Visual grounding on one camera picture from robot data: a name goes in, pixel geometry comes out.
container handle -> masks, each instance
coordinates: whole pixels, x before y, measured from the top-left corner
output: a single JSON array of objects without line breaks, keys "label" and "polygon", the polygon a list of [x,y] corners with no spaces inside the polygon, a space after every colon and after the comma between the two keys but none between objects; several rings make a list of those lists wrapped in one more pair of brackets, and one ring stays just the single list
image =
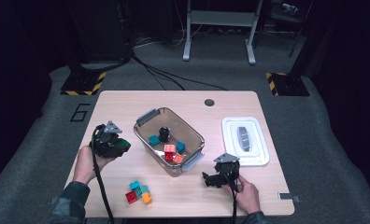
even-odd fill
[{"label": "container handle", "polygon": [[181,166],[181,170],[183,172],[186,172],[188,170],[190,170],[197,162],[199,162],[203,157],[205,156],[205,154],[203,154],[202,152],[198,152],[193,158],[191,158],[190,160],[188,160],[185,164],[183,164]]},{"label": "container handle", "polygon": [[151,119],[155,118],[156,116],[158,116],[160,113],[159,113],[159,110],[157,109],[151,109],[150,111],[148,111],[147,113],[141,115],[137,120],[136,120],[136,123],[138,124],[138,126],[142,126],[143,124],[145,124],[146,122],[150,121]]}]

forearm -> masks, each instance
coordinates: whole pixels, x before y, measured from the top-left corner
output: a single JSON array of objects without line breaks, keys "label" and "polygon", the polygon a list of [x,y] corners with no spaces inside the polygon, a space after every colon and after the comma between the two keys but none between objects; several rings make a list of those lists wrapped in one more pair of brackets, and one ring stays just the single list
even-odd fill
[{"label": "forearm", "polygon": [[77,181],[69,183],[51,210],[49,223],[83,223],[89,193],[87,185]]},{"label": "forearm", "polygon": [[267,222],[263,212],[261,212],[261,211],[249,214],[247,216],[246,221],[243,222],[243,223],[246,223],[246,224],[269,224],[269,222]]}]

transparent storage bin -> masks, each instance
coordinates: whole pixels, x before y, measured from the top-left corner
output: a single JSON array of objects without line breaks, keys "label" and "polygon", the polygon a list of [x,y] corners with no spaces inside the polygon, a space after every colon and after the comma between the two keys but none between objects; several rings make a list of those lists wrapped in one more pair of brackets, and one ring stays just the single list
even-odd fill
[{"label": "transparent storage bin", "polygon": [[[167,127],[170,130],[168,142],[159,142],[159,144],[152,146],[149,143],[149,138],[153,135],[159,137],[159,131],[162,127]],[[134,132],[152,158],[173,177],[180,176],[183,172],[191,169],[204,156],[202,153],[205,145],[203,136],[169,108],[151,109],[139,117],[134,126]],[[185,144],[185,150],[181,154],[184,156],[183,161],[181,163],[166,161],[164,159],[164,145],[177,146],[178,141]]]}]

white metal stand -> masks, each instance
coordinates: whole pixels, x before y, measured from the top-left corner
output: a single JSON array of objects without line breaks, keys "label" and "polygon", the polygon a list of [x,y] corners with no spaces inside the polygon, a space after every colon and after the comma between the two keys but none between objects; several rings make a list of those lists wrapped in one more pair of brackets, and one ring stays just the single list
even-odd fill
[{"label": "white metal stand", "polygon": [[232,25],[251,27],[249,39],[246,39],[246,49],[249,56],[249,63],[256,64],[254,51],[252,49],[252,39],[258,24],[260,11],[263,0],[258,0],[258,6],[255,12],[220,12],[220,11],[200,11],[191,10],[191,1],[188,0],[187,12],[187,34],[184,49],[183,60],[188,61],[191,54],[191,24],[208,24],[208,25]]}]

black stand base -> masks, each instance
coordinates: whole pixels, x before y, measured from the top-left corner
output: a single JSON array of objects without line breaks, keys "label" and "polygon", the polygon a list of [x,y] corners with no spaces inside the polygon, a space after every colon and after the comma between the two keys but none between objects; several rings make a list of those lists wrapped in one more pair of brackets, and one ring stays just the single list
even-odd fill
[{"label": "black stand base", "polygon": [[301,78],[293,78],[284,73],[266,73],[272,94],[277,96],[309,96]]},{"label": "black stand base", "polygon": [[63,95],[95,95],[101,87],[105,72],[82,68],[81,72],[71,72],[61,88]]}]

